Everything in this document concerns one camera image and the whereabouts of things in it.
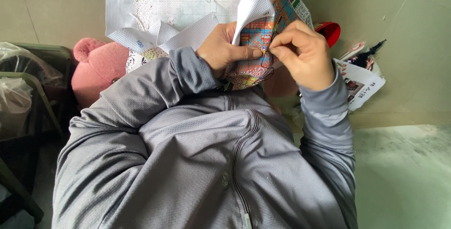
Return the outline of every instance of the zipper pull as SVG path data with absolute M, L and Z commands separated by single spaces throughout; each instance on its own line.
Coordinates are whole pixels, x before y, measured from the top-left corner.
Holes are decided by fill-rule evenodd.
M 249 213 L 245 214 L 245 220 L 246 220 L 246 229 L 252 229 L 251 218 L 249 217 Z

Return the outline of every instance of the pink stuffed toy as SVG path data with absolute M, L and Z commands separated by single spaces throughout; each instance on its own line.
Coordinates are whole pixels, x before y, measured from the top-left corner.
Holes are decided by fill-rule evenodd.
M 99 93 L 125 75 L 129 50 L 117 42 L 105 43 L 93 38 L 81 39 L 74 47 L 79 61 L 72 77 L 72 89 L 78 109 L 90 107 Z

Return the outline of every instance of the plastic bag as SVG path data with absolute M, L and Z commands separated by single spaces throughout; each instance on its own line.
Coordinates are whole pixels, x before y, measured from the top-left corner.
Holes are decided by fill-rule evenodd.
M 0 71 L 25 72 L 43 85 L 64 87 L 63 74 L 30 51 L 8 42 L 0 42 Z
M 0 79 L 0 139 L 22 133 L 31 108 L 32 90 L 21 78 Z

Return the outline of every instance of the red lid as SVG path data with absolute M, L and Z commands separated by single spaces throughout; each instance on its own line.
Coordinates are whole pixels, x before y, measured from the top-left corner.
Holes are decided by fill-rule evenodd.
M 329 44 L 329 47 L 332 47 L 340 37 L 341 28 L 339 24 L 334 22 L 318 22 L 313 25 L 315 31 L 319 34 L 322 34 Z

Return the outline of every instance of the stuffed toy ear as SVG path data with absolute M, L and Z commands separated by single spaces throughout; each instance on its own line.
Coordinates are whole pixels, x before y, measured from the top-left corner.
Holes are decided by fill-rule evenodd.
M 83 38 L 74 47 L 74 58 L 79 62 L 88 62 L 89 53 L 106 43 L 98 39 Z

